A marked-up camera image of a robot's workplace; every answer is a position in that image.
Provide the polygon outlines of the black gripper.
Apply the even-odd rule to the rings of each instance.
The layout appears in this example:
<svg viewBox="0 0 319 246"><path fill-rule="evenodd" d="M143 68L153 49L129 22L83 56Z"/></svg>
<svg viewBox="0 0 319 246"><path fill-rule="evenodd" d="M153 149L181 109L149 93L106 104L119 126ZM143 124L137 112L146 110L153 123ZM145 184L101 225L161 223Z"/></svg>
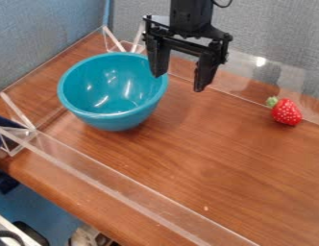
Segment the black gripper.
<svg viewBox="0 0 319 246"><path fill-rule="evenodd" d="M143 17L143 41L149 67L156 78L169 69L173 50L200 56L194 71L194 91L202 92L212 83L218 65L226 60L233 37L212 25L213 8L226 9L217 0L170 0L170 14Z"/></svg>

